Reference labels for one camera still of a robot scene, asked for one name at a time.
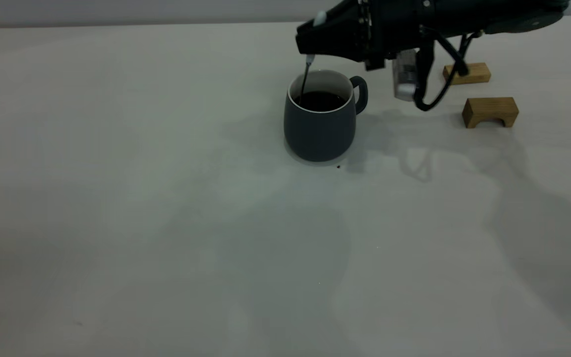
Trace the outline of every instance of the mug handle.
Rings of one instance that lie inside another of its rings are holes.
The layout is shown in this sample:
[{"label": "mug handle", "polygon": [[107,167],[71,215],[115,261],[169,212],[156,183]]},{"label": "mug handle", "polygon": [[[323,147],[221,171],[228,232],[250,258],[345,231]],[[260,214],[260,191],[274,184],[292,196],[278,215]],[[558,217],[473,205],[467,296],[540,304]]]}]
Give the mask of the mug handle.
[{"label": "mug handle", "polygon": [[362,77],[352,77],[349,79],[354,88],[358,87],[360,89],[360,98],[358,98],[358,103],[356,103],[356,114],[362,113],[362,111],[367,108],[367,102],[369,102],[369,90],[367,89],[367,82]]}]

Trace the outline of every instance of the mug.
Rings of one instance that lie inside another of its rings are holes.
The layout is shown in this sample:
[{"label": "mug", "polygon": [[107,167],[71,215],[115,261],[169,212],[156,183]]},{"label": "mug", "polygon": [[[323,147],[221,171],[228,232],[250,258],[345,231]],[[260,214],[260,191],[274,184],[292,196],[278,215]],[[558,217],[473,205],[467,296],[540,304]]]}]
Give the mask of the mug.
[{"label": "mug", "polygon": [[[333,70],[311,70],[304,91],[325,91],[338,95],[345,104],[327,112],[302,108],[294,100],[301,96],[303,74],[288,87],[284,132],[290,149],[300,158],[320,162],[338,158],[351,146],[356,135],[356,115],[367,107],[367,82],[361,77],[347,79]],[[358,102],[354,88],[360,89]]]}]

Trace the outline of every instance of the stirring rod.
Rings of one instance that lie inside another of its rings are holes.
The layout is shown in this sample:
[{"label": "stirring rod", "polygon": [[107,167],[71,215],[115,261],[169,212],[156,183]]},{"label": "stirring rod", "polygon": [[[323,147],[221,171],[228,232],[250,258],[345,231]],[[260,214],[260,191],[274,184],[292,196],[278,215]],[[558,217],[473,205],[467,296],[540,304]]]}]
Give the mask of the stirring rod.
[{"label": "stirring rod", "polygon": [[310,72],[310,66],[312,63],[305,64],[305,74],[303,75],[303,85],[301,86],[301,97],[299,97],[299,106],[303,102],[303,91],[305,90],[305,82],[308,81],[308,72]]},{"label": "stirring rod", "polygon": [[[324,11],[319,11],[317,13],[317,17],[314,18],[314,22],[312,23],[313,27],[323,25],[327,21],[327,13]],[[305,75],[303,76],[303,85],[301,86],[301,97],[299,97],[299,106],[301,106],[301,102],[303,102],[303,90],[305,89],[305,82],[308,81],[308,72],[310,72],[310,66],[314,62],[315,55],[308,55],[305,59]]]}]

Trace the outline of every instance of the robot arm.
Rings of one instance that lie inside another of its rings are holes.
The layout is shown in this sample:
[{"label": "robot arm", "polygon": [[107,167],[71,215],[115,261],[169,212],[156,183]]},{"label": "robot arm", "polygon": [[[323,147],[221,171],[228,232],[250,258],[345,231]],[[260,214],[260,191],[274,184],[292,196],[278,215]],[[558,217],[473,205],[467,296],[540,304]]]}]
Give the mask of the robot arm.
[{"label": "robot arm", "polygon": [[[343,0],[327,11],[327,21],[297,29],[299,52],[364,62],[367,70],[394,61],[396,97],[428,111],[426,79],[438,41],[455,59],[454,72],[467,75],[464,55],[482,34],[528,32],[560,20],[570,0]],[[456,50],[447,38],[463,36]]]}]

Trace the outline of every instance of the black cable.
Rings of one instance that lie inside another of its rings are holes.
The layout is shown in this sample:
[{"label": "black cable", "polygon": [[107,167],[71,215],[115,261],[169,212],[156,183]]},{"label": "black cable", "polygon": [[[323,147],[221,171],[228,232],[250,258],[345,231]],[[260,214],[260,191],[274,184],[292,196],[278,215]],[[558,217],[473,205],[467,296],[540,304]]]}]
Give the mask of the black cable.
[{"label": "black cable", "polygon": [[[480,37],[481,36],[480,34],[481,34],[481,32],[475,32],[470,37],[468,37],[466,34],[464,34],[462,36],[462,40],[460,41],[459,51],[458,51],[462,60],[464,59],[464,57],[466,57],[466,52],[468,51],[468,48],[471,46],[471,42],[473,41],[473,39]],[[454,79],[454,77],[458,71],[458,66],[459,66],[459,63],[458,63],[458,61],[456,61],[455,65],[453,65],[453,70],[451,70],[451,74],[449,75],[449,78],[446,81],[446,84],[444,84],[444,88],[442,88],[442,91],[440,91],[440,94],[433,101],[433,103],[428,104],[426,106],[425,111],[430,111],[431,109],[435,108],[440,103],[440,101],[442,101],[442,99],[446,95],[447,91],[449,91],[451,84],[453,83],[453,79]]]}]

